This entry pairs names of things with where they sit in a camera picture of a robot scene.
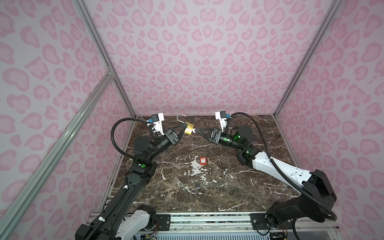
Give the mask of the brass padlock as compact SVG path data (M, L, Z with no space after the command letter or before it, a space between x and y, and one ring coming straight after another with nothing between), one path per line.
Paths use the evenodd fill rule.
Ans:
M195 128L195 126L192 123L184 121L184 118L186 117L187 116L184 114L179 114L177 115L177 121L182 124L187 124L188 126L187 126L187 129L185 130L185 134L191 135L193 133L192 130Z

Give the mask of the red padlock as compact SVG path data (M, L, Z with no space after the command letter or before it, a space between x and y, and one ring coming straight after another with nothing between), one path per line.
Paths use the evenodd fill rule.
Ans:
M208 164L208 159L204 153L201 153L200 155L200 165L205 166Z

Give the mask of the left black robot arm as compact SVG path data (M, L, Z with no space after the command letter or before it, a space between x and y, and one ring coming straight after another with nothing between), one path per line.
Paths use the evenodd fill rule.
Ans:
M75 233L77 240L132 240L142 230L156 230L155 208L141 205L130 217L127 218L126 214L155 175L158 166L155 157L176 145L186 128L187 124L170 128L154 141L147 136L135 139L133 163L125 175L124 185L89 225L78 228Z

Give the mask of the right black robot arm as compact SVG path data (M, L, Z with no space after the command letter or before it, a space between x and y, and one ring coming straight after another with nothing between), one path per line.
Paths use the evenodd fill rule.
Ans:
M300 193L294 199L274 203L267 210L265 224L270 228L300 218L318 223L337 220L332 210L337 196L324 172L303 170L270 157L253 145L255 135L247 126L239 127L234 135L216 128L197 129L196 133L212 144L234 149L241 165L266 173Z

